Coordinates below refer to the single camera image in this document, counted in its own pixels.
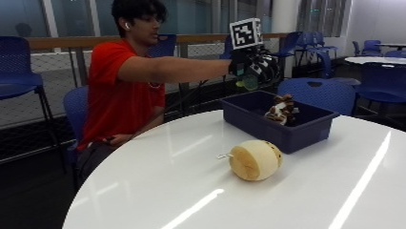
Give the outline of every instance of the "red t-shirt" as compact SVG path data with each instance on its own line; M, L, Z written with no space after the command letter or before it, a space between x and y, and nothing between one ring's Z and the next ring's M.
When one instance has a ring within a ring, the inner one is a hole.
M165 87L117 79L124 61L136 56L125 40L94 47L89 69L88 118L77 150L116 134L134 134L153 116L153 107L165 106Z

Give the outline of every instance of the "small toy figure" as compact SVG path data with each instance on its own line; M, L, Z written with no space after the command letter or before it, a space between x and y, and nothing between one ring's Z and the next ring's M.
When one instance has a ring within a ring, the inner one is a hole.
M298 113L298 110L294 108L293 96L290 94L283 96L277 95L274 97L274 104L275 106L269 109L265 117L279 122L282 125L290 124L294 121L293 114Z

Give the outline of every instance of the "chair back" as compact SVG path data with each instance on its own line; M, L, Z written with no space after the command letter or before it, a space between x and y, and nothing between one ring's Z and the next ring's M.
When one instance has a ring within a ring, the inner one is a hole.
M338 112L341 115L351 115L355 90L351 86L331 79L286 79L278 87L278 95L285 94L291 94L294 101Z
M323 51L319 51L319 52L315 52L315 53L317 53L317 57L321 60L321 66L322 66L321 77L329 79L334 76L334 72L333 72L333 69L331 69L330 55Z
M233 46L232 46L232 40L230 40L230 34L229 34L226 36L226 40L225 40L225 51L220 55L220 59L230 59L230 51L232 50L233 50Z
M287 34L283 42L283 47L281 49L281 53L291 52L295 49L298 39L302 35L301 31L293 31Z
M354 45L354 56L358 56L361 53L358 41L353 41L353 45Z
M76 88L69 91L64 97L64 108L76 142L82 138L82 130L88 115L88 90L88 86Z
M162 57L174 56L176 52L176 34L160 34L158 42L149 48L149 56Z
M315 46L313 31L303 31L298 39L298 46L303 49Z
M0 73L32 73L29 43L23 37L0 36Z
M363 48L363 52L381 52L381 47L377 46L381 44L379 40L366 40L365 41L365 48Z
M362 65L361 96L386 102L406 102L406 65L367 62Z
M322 32L321 31L315 31L313 33L313 35L314 35L314 43L315 43L315 45L325 46L326 43L325 43L325 37L323 37Z
M385 53L385 57L406 58L406 51L389 51Z

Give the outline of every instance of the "black hair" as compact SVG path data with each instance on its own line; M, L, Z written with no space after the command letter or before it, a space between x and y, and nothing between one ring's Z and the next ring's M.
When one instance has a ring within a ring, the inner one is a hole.
M158 0L114 0L112 15L114 17L120 36L124 37L125 31L118 22L121 17L133 25L134 18L142 19L142 16L145 15L156 15L156 19L164 23L168 11L165 5Z

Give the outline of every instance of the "man's arm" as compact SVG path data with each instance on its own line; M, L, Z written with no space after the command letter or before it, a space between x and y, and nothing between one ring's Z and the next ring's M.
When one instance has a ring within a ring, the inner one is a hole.
M196 82L228 74L229 64L229 60L132 56L120 67L118 79L156 83Z

